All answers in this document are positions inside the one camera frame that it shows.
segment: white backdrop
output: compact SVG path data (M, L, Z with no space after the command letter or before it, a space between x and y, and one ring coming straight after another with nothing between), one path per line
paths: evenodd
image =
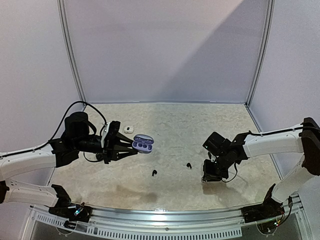
M65 4L88 101L246 101L267 0Z
M257 89L250 107L264 131L286 128L313 117L320 124L320 3L275 1L271 32ZM283 175L300 155L278 154ZM320 177L300 191L314 239L320 236Z
M46 142L79 96L57 1L0 0L0 5L0 152L8 152ZM51 171L41 169L15 179L47 184ZM20 239L28 207L0 204L0 239Z

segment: aluminum frame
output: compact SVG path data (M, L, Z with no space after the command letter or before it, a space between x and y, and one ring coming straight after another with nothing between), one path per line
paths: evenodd
M64 0L57 0L58 5L58 11L60 16L60 22L61 22L61 29L63 34L63 39L65 43L65 49L66 53L69 59L71 72L73 75L73 80L75 83L76 90L79 94L79 98L81 101L86 102L86 95L84 92L84 88L80 79L79 71L76 64L76 59L74 55L74 50L72 48L69 28L68 28L68 21L67 21L67 14L66 14L66 7L65 7L65 1Z
M265 15L264 31L262 34L259 57L258 57L257 65L255 67L252 84L251 84L251 87L250 87L250 90L249 90L249 93L248 93L248 96L247 96L246 102L245 102L245 105L248 107L251 105L252 100L254 98L255 91L257 88L257 84L258 84L258 80L259 80L259 76L260 76L263 62L265 59L268 39L269 39L269 35L270 35L271 23L272 23L272 16L274 13L274 6L275 6L275 0L269 0L267 12Z
M295 194L292 200L294 203L292 215L297 217L301 235L304 240L311 240L311 231L300 198ZM187 236L190 240L193 236L198 240L231 239L242 235L241 227L256 224L255 222L244 222L241 216L242 207L197 211L145 211L93 206L89 223L78 222L75 231L115 240L129 239L127 235L133 236L132 239L136 238L136 240L139 236L150 240L152 236L154 239L157 237L158 240L162 238L164 240L184 240L187 239ZM287 202L284 208L286 212L289 211ZM49 214L47 207L35 205L30 206L29 209L30 214L22 236L23 240L30 239L36 221L67 230L63 227L66 219Z

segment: black cable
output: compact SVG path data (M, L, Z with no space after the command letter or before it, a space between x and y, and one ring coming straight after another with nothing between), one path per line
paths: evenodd
M281 218L280 218L280 221L282 221L282 219L284 218L284 216L285 216L285 213L283 212L283 211L279 211L279 212L281 212Z
M221 181L224 182L224 183L229 183L229 182L231 182L233 179L235 179L235 177L236 177L237 174L238 174L238 169L237 169L236 163L234 163L234 169L235 169L235 175L234 175L234 177L233 177L231 180L229 180L229 181L223 181L223 180L221 180Z
M284 224L285 221L287 221L287 219L290 217L291 210L292 210L292 207L290 207L289 213L286 216L286 218L277 225L278 227L281 226L282 224Z
M66 115L67 115L67 113L68 113L68 111L69 111L70 108L71 108L73 105L75 105L75 104L85 104L86 106L91 107L92 109L94 109L94 110L103 118L104 124L105 124L105 125L107 124L107 120L106 120L105 116L104 116L98 109L96 109L94 106L92 106L90 103L88 103L88 102L86 102L86 101L75 101L74 103L72 103L72 104L67 108L67 110L65 111L65 113L64 113L64 115L63 115L63 117L62 117L62 119L61 119L58 127L56 128L54 134L52 135L52 137L51 137L46 143L44 143L43 145L38 146L38 147L36 147L36 148L34 148L34 149L29 149L29 150L24 150L24 151L17 151L17 152L8 153L8 154L5 154L5 155L0 156L0 158L5 158L5 157L17 155L17 154L25 154L25 153L33 152L33 151L42 149L43 147L45 147L46 145L48 145L48 144L50 143L50 141L51 141L52 139L54 139L55 135L57 134L59 128L61 127L61 124L63 123L63 121L64 121L64 119L65 119L65 117L66 117Z
M100 129L100 133L99 133L100 137L102 137L102 130L105 129L106 126L107 125L103 125L102 128Z
M87 160L88 162L90 162L90 163L99 163L99 162L101 162L103 159L101 159L101 160L97 160L97 161L92 161L92 160L89 160L88 158L86 158L86 154L85 154L85 152L83 152L83 156L84 156L84 158L85 158L85 160Z
M251 131L249 131L249 133L252 136L268 136L268 135L272 135L272 134L286 133L286 132L291 132L293 130L300 130L300 129L304 129L304 128L311 128L311 127L299 126L299 127L294 128L294 129L288 128L288 129L282 129L282 130L277 130L277 131L270 131L270 132L266 132L266 133L253 133Z
M293 205L294 205L291 196L289 196L289 198L288 198L288 205L289 205L289 207L290 207L289 213L288 213L288 215L286 216L286 218L277 225L277 227L279 227L280 225L284 224L284 222L287 221L287 219L290 217L291 210L292 210L292 207L293 207Z

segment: wire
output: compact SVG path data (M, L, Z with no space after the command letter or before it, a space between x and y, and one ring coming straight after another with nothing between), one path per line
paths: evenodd
M235 177L237 176L237 174L238 174L238 169L237 169L237 166L236 166L236 163L234 163L234 169L235 169L235 175L234 175L234 177L231 179L231 180L229 180L229 181L223 181L223 180L221 180L222 182L224 182L224 183L229 183L229 182L231 182L233 179L235 179Z
M291 132L293 130L316 130L320 133L320 129L319 128L316 128L314 126L299 126L299 127L296 127L296 128L288 128L288 129L282 129L282 130L277 130L277 131L271 131L271 132L266 132L266 133L253 133L251 131L249 131L249 134L252 135L252 136L268 136L268 135L272 135L272 134L280 134L280 133L286 133L286 132Z
M282 129L282 130L277 130L277 131L270 131L270 132L266 132L266 133L253 133L251 131L249 131L249 133L252 136L268 136L268 135L272 135L272 134L280 134L280 133L285 133L285 132L291 132L293 130L299 130L299 129L303 129L303 128L304 127L299 126L299 127L294 128L294 129L288 128L288 129Z
M59 222L58 216L55 218L55 222L56 222L56 223ZM67 237L68 235L72 234L72 233L75 231L75 229L77 228L77 226L78 226L78 221L76 221L75 226L74 226L74 229L71 229L71 228L64 229L64 228L61 228L61 227L60 227L62 230L65 230L65 231L68 232L68 233L63 233L63 232L59 231L57 225L55 225L55 229L57 230L57 232L59 233L59 235L65 235L65 236Z
M63 123L63 121L64 121L64 119L65 119L65 117L66 117L66 115L67 115L67 113L68 113L68 111L69 111L69 110L71 109L71 107L72 107L73 105L75 105L75 104L85 104L86 106L91 107L92 109L94 109L94 110L102 117L102 119L103 119L103 121L104 121L104 124L105 124L105 125L107 124L107 120L106 120L105 116L104 116L97 108L95 108L94 106L92 106L90 103L88 103L88 102L86 102L86 101L75 101L74 103L72 103L72 104L67 108L67 110L65 111L65 113L64 113L64 115L63 115L63 117L62 117L62 119L61 119L58 127L56 128L54 134L52 135L52 137L51 137L46 143L44 143L43 145L38 146L38 147L36 147L36 148L34 148L34 149L28 149L28 150L23 150L23 151L17 151L17 152L8 153L8 154L5 154L5 155L0 156L0 158L5 158L5 157L17 155L17 154L25 154L25 153L33 152L33 151L42 149L43 147L45 147L46 145L48 145L48 144L50 143L50 141L51 141L52 139L54 139L55 135L57 134L59 128L61 127L61 124Z
M83 152L83 156L84 156L84 158L85 158L85 160L87 160L88 162L90 162L90 163L99 163L99 162L101 162L103 159L101 159L101 160L97 160L97 161L92 161L92 160L89 160L88 158L86 158L86 154L85 154L85 152Z
M99 133L99 135L100 135L100 137L102 137L102 131L106 128L106 123L101 127L101 129L100 129L100 133Z
M292 206L290 207L289 213L286 216L286 218L283 221L281 221L280 223L278 223L277 227L281 226L282 224L284 224L285 221L287 221L287 219L290 217L291 210L292 210Z
M283 211L280 210L280 213L281 213L281 218L277 221L277 224L279 224L285 216L285 213Z

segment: small white object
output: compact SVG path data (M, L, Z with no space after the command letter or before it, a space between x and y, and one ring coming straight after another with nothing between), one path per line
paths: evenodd
M125 126L123 129L123 132L125 134L132 134L134 132L135 128L133 126Z

